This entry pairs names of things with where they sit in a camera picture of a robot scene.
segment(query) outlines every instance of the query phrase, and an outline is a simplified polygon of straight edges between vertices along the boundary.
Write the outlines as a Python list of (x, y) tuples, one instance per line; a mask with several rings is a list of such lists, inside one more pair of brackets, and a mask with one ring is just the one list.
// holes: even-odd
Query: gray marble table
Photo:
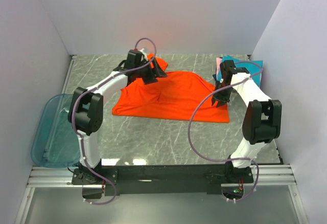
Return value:
[[(190, 71), (214, 83), (212, 74), (216, 57), (220, 54), (164, 54), (167, 71)], [(246, 60), (246, 55), (233, 55)], [(126, 55), (77, 55), (68, 74), (66, 93), (78, 86), (88, 87), (108, 76)], [(98, 146), (107, 165), (173, 165), (210, 163), (197, 156), (187, 138), (188, 121), (121, 117), (111, 114), (120, 93), (116, 93), (104, 107), (104, 121)], [(192, 140), (198, 150), (210, 158), (225, 159), (240, 143), (246, 106), (235, 92), (228, 105), (230, 123), (193, 122)], [(280, 163), (275, 142), (267, 145), (256, 160), (258, 163)]]

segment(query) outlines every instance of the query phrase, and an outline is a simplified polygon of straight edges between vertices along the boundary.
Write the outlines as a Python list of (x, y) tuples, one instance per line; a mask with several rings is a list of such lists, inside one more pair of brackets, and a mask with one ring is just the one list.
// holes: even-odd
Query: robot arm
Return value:
[[(83, 166), (86, 166), (84, 157), (87, 158), (87, 162), (91, 168), (95, 168), (101, 160), (98, 150), (98, 130), (103, 121), (103, 106), (108, 100), (136, 78), (142, 78), (145, 84), (149, 84), (157, 82), (157, 77), (167, 76), (155, 59), (152, 61), (152, 66), (148, 65), (137, 71), (117, 75), (119, 72), (142, 66), (148, 61), (145, 49), (139, 51), (130, 50), (127, 59), (122, 61), (105, 79), (88, 88), (78, 87), (74, 91), (73, 100), (68, 113), (68, 120), (70, 122), (72, 122), (72, 111), (77, 98), (85, 91), (96, 88), (93, 93), (89, 93), (83, 97), (75, 114), (75, 124), (80, 134), (77, 135), (81, 153), (80, 163)], [(82, 139), (84, 141), (85, 156), (83, 156), (82, 153)]]
[[(279, 100), (271, 100), (269, 96), (265, 95), (250, 78), (248, 70), (236, 68), (232, 60), (221, 63), (220, 70), (223, 79), (220, 83), (216, 83), (216, 89), (228, 85), (232, 87), (213, 95), (212, 104), (218, 101), (217, 107), (219, 107), (228, 103), (233, 88), (240, 94), (247, 106), (242, 126), (244, 137), (230, 158), (250, 158), (253, 160), (266, 144), (279, 137), (282, 104)], [(232, 164), (235, 168), (246, 168), (250, 166), (251, 161), (235, 160)]]

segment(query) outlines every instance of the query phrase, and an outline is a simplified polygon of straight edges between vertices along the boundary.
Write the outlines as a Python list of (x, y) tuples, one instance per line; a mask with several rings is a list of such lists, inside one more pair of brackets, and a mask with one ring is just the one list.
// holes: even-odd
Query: white wall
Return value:
[(278, 147), (291, 163), (311, 223), (327, 211), (327, 0), (281, 0), (252, 59), (262, 88), (283, 104)]
[(0, 222), (13, 223), (31, 171), (46, 101), (60, 93), (69, 55), (39, 0), (0, 0)]
[(41, 0), (71, 54), (251, 54), (279, 0)]

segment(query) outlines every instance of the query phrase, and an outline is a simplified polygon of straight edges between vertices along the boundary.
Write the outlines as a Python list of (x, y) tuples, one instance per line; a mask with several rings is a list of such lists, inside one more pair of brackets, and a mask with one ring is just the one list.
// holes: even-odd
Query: transparent blue tray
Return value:
[(68, 121), (72, 97), (71, 94), (60, 94), (46, 103), (31, 150), (36, 165), (64, 168), (78, 163), (78, 139)]

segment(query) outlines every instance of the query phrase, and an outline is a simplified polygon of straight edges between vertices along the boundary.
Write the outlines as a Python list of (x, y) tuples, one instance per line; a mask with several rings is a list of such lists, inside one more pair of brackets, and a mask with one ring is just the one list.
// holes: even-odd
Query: orange cloth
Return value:
[[(167, 68), (168, 64), (163, 59), (156, 60), (163, 70)], [(203, 98), (215, 90), (214, 85), (192, 72), (167, 72), (167, 75), (148, 85), (138, 78), (123, 88), (112, 114), (189, 120)], [(208, 98), (195, 114), (194, 121), (228, 123), (227, 105), (216, 108), (211, 106), (211, 99)]]

